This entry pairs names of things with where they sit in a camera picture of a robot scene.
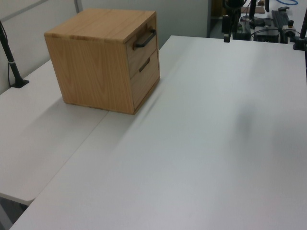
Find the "white tabletop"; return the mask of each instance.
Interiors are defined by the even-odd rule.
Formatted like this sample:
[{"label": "white tabletop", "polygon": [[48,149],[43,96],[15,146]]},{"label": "white tabletop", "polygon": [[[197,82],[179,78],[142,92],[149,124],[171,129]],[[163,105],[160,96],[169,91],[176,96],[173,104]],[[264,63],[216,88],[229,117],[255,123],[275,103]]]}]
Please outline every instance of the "white tabletop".
[{"label": "white tabletop", "polygon": [[304,53],[172,36],[160,64],[141,110],[108,113],[12,230],[305,229]]},{"label": "white tabletop", "polygon": [[[293,3],[292,1],[289,0],[282,0],[287,3]],[[247,0],[245,3],[245,6],[249,4],[250,0]],[[265,14],[260,14],[256,13],[255,16],[259,18],[272,18],[272,13],[271,11],[277,11],[278,8],[287,6],[282,3],[279,3],[277,0],[270,0],[270,12]],[[298,0],[298,5],[293,5],[293,6],[288,6],[290,9],[288,9],[286,12],[288,14],[288,17],[290,20],[294,21],[294,27],[298,32],[301,32],[302,29],[302,24],[307,8],[307,1],[306,0]]]},{"label": "white tabletop", "polygon": [[107,111],[63,102],[51,61],[0,95],[0,196],[29,205]]}]

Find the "gray floor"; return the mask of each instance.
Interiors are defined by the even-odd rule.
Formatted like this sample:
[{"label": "gray floor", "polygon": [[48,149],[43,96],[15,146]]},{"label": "gray floor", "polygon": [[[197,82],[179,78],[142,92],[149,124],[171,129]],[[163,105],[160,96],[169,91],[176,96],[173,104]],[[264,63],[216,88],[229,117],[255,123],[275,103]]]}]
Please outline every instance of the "gray floor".
[{"label": "gray floor", "polygon": [[9,230],[27,206],[0,197],[0,230]]},{"label": "gray floor", "polygon": [[222,19],[211,19],[210,38],[224,38],[222,33]]}]

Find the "wooden drawer cabinet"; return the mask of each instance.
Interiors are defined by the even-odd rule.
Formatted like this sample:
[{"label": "wooden drawer cabinet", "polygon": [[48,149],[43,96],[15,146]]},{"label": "wooden drawer cabinet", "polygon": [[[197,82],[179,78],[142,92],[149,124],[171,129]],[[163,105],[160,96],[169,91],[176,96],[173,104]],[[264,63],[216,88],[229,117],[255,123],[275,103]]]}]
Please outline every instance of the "wooden drawer cabinet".
[{"label": "wooden drawer cabinet", "polygon": [[68,104],[135,114],[160,80],[154,11],[87,9],[45,40]]}]

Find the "blue cable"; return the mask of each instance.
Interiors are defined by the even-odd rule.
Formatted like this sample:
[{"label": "blue cable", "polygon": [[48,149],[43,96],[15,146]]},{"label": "blue cable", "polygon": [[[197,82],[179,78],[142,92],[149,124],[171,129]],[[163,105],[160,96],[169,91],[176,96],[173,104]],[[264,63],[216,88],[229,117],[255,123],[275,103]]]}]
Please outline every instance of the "blue cable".
[{"label": "blue cable", "polygon": [[289,0],[289,1],[293,1],[294,3],[285,3],[285,2],[282,2],[280,0],[277,0],[277,1],[280,2],[281,4],[288,5],[288,6],[298,5],[298,1],[297,0]]}]

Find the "drawer slot handle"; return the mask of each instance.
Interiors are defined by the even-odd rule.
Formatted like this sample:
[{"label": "drawer slot handle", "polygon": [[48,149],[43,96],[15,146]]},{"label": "drawer slot handle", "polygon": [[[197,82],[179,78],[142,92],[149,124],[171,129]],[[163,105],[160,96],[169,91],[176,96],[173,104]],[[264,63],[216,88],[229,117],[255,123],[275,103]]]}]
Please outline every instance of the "drawer slot handle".
[{"label": "drawer slot handle", "polygon": [[151,29],[150,33],[151,33],[150,36],[148,36],[148,38],[143,43],[136,42],[134,46],[136,48],[145,47],[157,35],[157,31],[155,29]]},{"label": "drawer slot handle", "polygon": [[141,66],[141,68],[139,69],[139,72],[141,73],[143,71],[143,69],[148,65],[148,63],[150,62],[150,58],[148,58],[145,63]]}]

